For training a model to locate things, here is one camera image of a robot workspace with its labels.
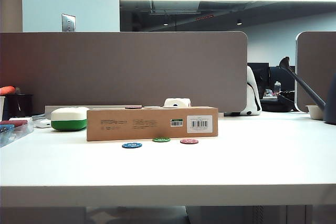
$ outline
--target gray partition panel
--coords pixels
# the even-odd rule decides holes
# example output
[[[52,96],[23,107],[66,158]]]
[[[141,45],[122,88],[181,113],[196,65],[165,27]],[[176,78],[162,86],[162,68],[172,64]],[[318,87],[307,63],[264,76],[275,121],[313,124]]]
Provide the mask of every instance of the gray partition panel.
[[[336,73],[336,31],[305,31],[297,37],[296,73],[324,101],[327,100],[331,79]],[[315,104],[304,89],[296,83],[296,104],[308,111]]]
[[[190,98],[221,112],[246,106],[242,32],[1,33],[1,86],[45,105],[163,105]]]

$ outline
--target ceiling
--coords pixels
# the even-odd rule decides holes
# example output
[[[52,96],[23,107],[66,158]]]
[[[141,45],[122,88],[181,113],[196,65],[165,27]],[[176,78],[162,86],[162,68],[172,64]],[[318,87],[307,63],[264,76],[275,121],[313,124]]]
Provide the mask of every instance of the ceiling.
[[[246,26],[335,10],[335,4],[120,1],[121,31],[202,30],[224,20],[233,29],[238,18]]]

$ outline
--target blue poker chip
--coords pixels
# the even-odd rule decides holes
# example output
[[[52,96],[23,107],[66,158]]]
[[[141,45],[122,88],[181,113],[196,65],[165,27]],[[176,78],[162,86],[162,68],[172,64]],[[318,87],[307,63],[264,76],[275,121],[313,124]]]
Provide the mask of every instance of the blue poker chip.
[[[122,147],[126,148],[126,149],[134,149],[134,148],[139,148],[141,146],[142,146],[142,144],[140,144],[140,143],[127,143],[127,144],[122,145]]]

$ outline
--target barcode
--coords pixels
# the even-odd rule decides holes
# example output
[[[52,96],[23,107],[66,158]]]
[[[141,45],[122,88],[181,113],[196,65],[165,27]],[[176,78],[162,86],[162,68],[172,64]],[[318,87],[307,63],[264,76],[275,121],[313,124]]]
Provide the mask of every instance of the barcode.
[[[208,121],[192,121],[192,128],[208,128]]]
[[[183,121],[175,121],[171,120],[170,121],[170,127],[182,127],[183,126]]]

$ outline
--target red item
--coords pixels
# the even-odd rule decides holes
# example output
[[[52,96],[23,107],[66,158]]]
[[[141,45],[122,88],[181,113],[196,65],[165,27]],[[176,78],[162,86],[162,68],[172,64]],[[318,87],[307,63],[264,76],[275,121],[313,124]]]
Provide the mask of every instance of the red item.
[[[14,127],[19,127],[19,126],[22,126],[22,125],[24,125],[24,124],[27,124],[28,123],[28,121],[27,120],[12,120],[12,121],[1,121],[0,122],[0,125],[1,124],[13,124],[14,125]]]
[[[14,86],[5,86],[0,88],[0,95],[15,94]]]

